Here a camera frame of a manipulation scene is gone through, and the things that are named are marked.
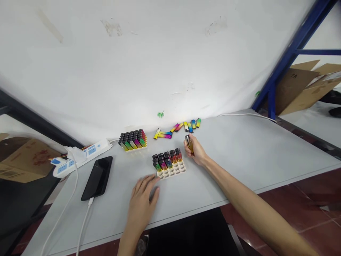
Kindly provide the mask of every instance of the white power strip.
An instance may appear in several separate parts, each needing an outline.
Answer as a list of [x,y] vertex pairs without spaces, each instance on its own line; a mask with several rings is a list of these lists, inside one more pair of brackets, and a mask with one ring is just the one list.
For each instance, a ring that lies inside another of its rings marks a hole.
[[[113,145],[110,144],[110,142],[107,139],[103,139],[97,142],[96,144],[93,144],[92,146],[84,149],[83,152],[86,153],[86,160],[84,162],[77,163],[77,168],[81,167],[82,165],[85,165],[87,162],[91,161],[95,157],[108,151],[112,146]],[[56,178],[64,178],[70,173],[72,173],[74,170],[76,170],[75,162],[74,160],[71,159],[67,159],[66,163],[60,164],[55,164],[53,163],[52,160],[51,164],[56,165],[56,167],[53,170],[53,176]]]

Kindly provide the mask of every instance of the black phone screen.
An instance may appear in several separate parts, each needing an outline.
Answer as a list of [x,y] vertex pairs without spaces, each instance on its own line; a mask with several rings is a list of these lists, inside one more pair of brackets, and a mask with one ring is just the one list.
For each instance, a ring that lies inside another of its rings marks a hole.
[[87,201],[92,197],[98,197],[104,194],[112,162],[112,156],[96,160],[88,183],[85,186],[81,201]]

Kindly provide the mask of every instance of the green sticker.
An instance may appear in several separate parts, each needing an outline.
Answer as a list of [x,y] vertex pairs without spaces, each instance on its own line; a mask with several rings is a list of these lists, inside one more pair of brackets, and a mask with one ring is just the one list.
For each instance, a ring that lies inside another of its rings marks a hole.
[[159,118],[162,118],[162,117],[164,116],[164,111],[162,111],[162,113],[159,112],[159,113],[157,114],[157,116],[158,116]]

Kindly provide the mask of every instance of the blue metal shelf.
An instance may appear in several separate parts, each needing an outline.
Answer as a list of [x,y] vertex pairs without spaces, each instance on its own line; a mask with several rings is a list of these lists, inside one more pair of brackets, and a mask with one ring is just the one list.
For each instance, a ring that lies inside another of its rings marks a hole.
[[336,4],[337,0],[317,0],[307,15],[302,26],[296,32],[290,45],[283,53],[281,60],[277,63],[274,71],[266,81],[263,89],[255,100],[252,109],[259,111],[266,97],[268,98],[268,110],[269,117],[275,119],[276,109],[275,109],[275,96],[276,87],[282,80],[292,63],[295,61],[300,54],[312,54],[312,55],[341,55],[341,50],[339,49],[307,49],[303,48],[310,40],[316,29],[320,26],[324,18]]

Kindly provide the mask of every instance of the white wall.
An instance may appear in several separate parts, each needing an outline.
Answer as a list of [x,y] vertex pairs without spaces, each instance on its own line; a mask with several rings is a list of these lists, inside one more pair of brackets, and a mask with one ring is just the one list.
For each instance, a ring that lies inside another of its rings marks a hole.
[[83,144],[249,108],[312,4],[0,0],[0,87]]

